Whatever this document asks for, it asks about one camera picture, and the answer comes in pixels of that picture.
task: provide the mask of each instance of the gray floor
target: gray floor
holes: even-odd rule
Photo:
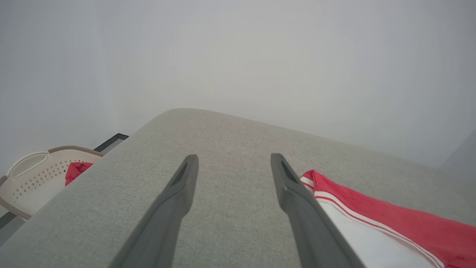
[[[123,142],[123,140],[118,139],[115,142],[113,142],[111,145],[106,147],[104,150],[101,152],[103,154],[107,154],[110,150],[112,150],[114,147],[116,147],[118,144]],[[20,217],[15,217],[13,220],[11,220],[9,223],[7,223],[3,228],[0,228],[0,247],[7,242],[7,240],[25,223],[25,220],[23,220]]]

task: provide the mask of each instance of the white wall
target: white wall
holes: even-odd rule
[[[0,175],[31,152],[118,132],[95,3],[0,1]]]
[[[439,166],[476,128],[476,1],[98,4],[122,131],[196,107]]]

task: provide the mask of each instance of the laundry basket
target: laundry basket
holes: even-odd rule
[[[62,146],[26,155],[0,178],[0,205],[29,219],[65,187],[72,162],[95,163],[102,153],[79,146]]]

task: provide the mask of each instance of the red fabric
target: red fabric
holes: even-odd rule
[[[92,166],[92,163],[73,162],[66,171],[66,186],[74,181],[81,173]]]
[[[476,268],[476,227],[365,196],[315,170],[304,177],[314,181],[314,191],[333,194],[349,209],[394,229],[435,255],[446,268]]]

